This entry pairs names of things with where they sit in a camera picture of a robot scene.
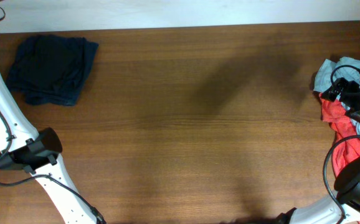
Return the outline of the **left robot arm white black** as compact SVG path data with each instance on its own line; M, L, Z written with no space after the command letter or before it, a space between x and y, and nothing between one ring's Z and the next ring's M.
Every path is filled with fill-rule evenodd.
M36 130L19 109L0 74L0 169L23 170L45 190L65 223L104 224L103 215L72 182L52 128Z

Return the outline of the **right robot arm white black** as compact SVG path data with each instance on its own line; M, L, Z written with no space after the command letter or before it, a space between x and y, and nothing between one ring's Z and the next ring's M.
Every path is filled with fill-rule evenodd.
M350 107L349 117L360 118L360 87L355 81L339 78L323 94L322 99L339 102ZM335 150L349 140L360 139L360 134L350 135L335 142L328 151L323 164L323 182L328 195L315 203L293 208L280 214L275 223L350 223L360 221L360 156L345 165L336 176L334 187L327 178L327 166Z

